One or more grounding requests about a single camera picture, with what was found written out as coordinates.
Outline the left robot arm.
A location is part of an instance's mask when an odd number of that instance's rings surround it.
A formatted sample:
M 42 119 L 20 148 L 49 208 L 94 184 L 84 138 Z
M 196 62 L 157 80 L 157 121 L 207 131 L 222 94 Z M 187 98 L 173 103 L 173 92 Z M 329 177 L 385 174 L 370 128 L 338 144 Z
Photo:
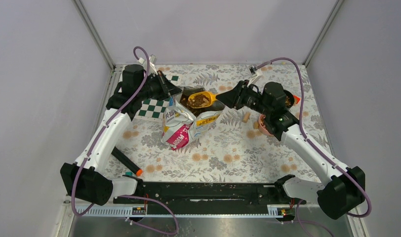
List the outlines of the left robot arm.
M 144 198 L 144 190 L 136 178 L 104 176 L 108 159 L 118 139 L 141 109 L 143 101 L 167 101 L 182 89 L 162 71 L 147 73 L 143 66 L 125 66 L 113 95 L 109 98 L 103 119 L 85 150 L 73 163 L 64 163 L 60 174 L 69 196 L 104 205 L 125 195 L 131 202 Z

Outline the yellow plastic scoop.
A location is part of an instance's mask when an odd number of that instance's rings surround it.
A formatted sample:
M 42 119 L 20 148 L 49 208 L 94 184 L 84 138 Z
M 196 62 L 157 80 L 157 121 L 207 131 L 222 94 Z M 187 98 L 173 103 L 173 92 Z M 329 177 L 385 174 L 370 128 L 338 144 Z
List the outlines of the yellow plastic scoop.
M 217 99 L 217 94 L 209 91 L 194 93 L 188 97 L 187 105 L 190 108 L 200 109 L 211 106 Z

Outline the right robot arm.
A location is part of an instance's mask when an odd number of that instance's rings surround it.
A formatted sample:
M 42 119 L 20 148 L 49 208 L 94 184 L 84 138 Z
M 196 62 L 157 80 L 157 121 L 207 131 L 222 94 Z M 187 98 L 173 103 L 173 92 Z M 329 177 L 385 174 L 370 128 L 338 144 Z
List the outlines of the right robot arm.
M 368 200 L 363 170 L 358 166 L 350 168 L 336 159 L 301 127 L 286 107 L 286 93 L 280 83 L 268 82 L 258 92 L 248 80 L 239 81 L 216 99 L 229 108 L 247 107 L 264 115 L 266 130 L 294 150 L 319 178 L 319 182 L 311 182 L 287 175 L 277 180 L 279 187 L 275 188 L 274 196 L 278 202 L 297 198 L 316 203 L 328 217 L 336 220 Z

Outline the cat food bag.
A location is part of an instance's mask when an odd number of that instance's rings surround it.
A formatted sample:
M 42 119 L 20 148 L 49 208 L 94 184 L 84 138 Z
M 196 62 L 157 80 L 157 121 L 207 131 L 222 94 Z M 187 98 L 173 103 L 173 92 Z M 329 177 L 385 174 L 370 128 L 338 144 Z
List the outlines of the cat food bag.
M 225 105 L 219 101 L 206 108 L 194 109 L 187 106 L 189 96 L 205 91 L 203 87 L 180 87 L 182 93 L 172 96 L 162 117 L 161 142 L 172 150 L 182 148 L 214 127 Z

